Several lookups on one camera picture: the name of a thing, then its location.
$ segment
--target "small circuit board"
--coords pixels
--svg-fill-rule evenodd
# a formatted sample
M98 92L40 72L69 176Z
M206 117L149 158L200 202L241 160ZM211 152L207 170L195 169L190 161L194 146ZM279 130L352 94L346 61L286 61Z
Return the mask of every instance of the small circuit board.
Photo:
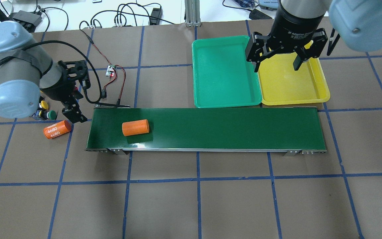
M114 74L114 71L116 69L115 65L108 65L107 66L107 71L106 71L106 77L112 77Z

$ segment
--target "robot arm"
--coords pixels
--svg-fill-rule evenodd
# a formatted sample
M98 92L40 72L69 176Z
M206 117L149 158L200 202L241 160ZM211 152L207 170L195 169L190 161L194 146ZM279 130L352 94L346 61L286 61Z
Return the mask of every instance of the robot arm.
M19 23L0 23L0 116L25 118L32 115L42 91L62 102L65 106L62 113L72 123L86 121L76 101L83 96L75 87L76 80L85 90L91 86L86 62L55 63L36 44Z
M328 38L317 27L327 10L348 47L357 51L382 48L382 1L280 0L271 32L267 36L253 32L247 44L247 61L255 63L255 72L261 61L278 53L296 52L296 71L309 58L319 57Z

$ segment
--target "green conveyor belt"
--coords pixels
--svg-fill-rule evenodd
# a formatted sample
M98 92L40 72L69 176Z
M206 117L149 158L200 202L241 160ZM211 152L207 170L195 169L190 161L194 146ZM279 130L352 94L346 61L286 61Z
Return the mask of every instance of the green conveyor belt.
M150 133L125 137L122 123L148 119ZM316 108L96 108L87 150L325 152Z

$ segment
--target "white surface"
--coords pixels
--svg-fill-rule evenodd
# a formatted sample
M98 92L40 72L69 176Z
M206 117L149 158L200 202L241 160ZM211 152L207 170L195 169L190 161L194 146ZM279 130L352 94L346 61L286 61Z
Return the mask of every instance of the white surface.
M7 11L11 11L11 4L6 0L2 1ZM26 12L33 12L35 10L36 2L35 0L12 0L14 12L23 10ZM92 0L61 0L56 2L53 0L38 0L38 5L42 8L45 7L58 7L65 10L69 15L69 26L68 30L79 29L79 23L82 20L90 21L91 17L103 10L116 10L117 6L121 3L131 3L135 0L102 0L101 3L92 3ZM138 0L138 3L145 5L148 3L160 3L163 10L163 19L171 21L173 23L183 23L185 15L185 1L184 0ZM225 4L228 6L239 7L232 0L226 0ZM131 6L135 13L146 15L147 13L138 6ZM158 5L147 6L146 9L150 12L153 7L158 8ZM274 17L275 11L262 10L265 14ZM200 0L200 18L202 22L220 22L220 21L238 21L238 20L248 20L249 11L240 9L230 9L222 6L222 0ZM61 31L66 26L66 15L64 12L57 9L48 9L47 14L51 20L50 27L48 29L51 31ZM116 15L115 12L104 12L97 15L97 20L99 20L103 28L109 28L114 26L113 18ZM47 27L47 18L42 15L42 22L38 25L35 32L43 32ZM137 23L139 26L148 25L148 17L137 16ZM132 15L127 16L127 24L135 25L135 21Z

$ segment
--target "teal plastic tray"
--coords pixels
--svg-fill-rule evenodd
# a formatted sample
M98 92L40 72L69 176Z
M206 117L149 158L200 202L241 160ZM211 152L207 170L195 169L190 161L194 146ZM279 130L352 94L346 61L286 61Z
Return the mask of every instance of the teal plastic tray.
M195 106L219 108L261 103L259 79L244 52L248 40L248 36L234 36L193 42Z

